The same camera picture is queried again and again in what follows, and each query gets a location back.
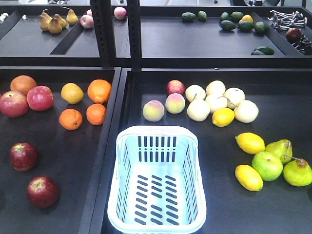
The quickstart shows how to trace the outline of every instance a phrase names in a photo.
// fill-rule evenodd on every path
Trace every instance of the fruit stem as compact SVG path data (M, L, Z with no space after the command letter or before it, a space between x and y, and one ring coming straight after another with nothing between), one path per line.
M229 101L230 104L232 104L234 107L238 107L238 106L236 106L234 103L232 103L231 100L229 100L229 98L226 97L226 96L223 96L223 95L222 95L222 96L220 96L220 97L218 97L218 98L226 98L226 99Z

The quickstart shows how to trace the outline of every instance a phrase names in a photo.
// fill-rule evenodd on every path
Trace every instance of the plastic basket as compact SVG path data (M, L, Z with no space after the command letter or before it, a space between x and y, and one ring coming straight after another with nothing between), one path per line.
M178 126L134 126L116 139L108 203L112 225L130 234L188 234L206 219L197 137Z

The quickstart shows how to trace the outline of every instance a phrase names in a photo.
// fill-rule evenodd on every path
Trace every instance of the lemon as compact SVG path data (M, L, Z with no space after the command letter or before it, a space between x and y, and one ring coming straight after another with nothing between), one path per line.
M260 174L249 165L238 165L235 169L238 182L249 191L260 191L263 180Z
M217 109L213 113L213 124L218 127L225 127L233 121L234 117L235 114L233 110L227 107L223 107Z
M254 22L254 20L253 20L251 15L244 15L243 18L240 21L248 21L250 23Z
M84 93L78 85L67 83L63 86L60 96L69 104L77 104L83 99Z
M255 155L265 150L264 140L254 133L241 133L235 137L238 146L248 154Z

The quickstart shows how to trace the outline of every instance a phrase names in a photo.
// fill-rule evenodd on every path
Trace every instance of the green pear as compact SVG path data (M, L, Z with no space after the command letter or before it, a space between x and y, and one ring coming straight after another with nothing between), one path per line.
M287 139L279 140L268 144L265 148L265 151L277 155L283 164L288 163L293 156L292 143Z
M306 160L295 159L284 166L283 177L293 186L306 186L312 182L312 170Z

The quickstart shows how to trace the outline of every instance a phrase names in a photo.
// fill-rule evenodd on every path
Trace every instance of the apple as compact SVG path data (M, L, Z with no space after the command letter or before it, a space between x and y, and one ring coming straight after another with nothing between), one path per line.
M164 114L165 108L160 101L151 100L147 102L143 107L143 116L147 121L160 121Z
M80 24L84 28L93 28L93 18L90 15L83 15L80 18Z
M27 94L27 102L35 111L46 111L54 105L54 98L51 89L40 85L32 88Z
M181 113L185 107L185 99L181 94L170 94L166 99L165 107L171 114Z
M31 144L17 143L11 147L10 161L15 170L24 172L38 164L39 156L36 148Z
M178 93L183 95L185 91L185 86L180 80L173 79L167 84L167 95Z
M35 177L27 186L27 197L37 208L48 208L58 200L59 187L47 176Z
M283 171L282 161L274 153L261 151L252 160L252 167L265 181L277 179Z
M92 10L91 9L87 10L87 15L92 16Z
M124 20L127 15L127 10L121 6L114 9L114 16L117 20Z
M0 98L0 111L9 117L19 117L28 112L26 96L19 91L8 91Z

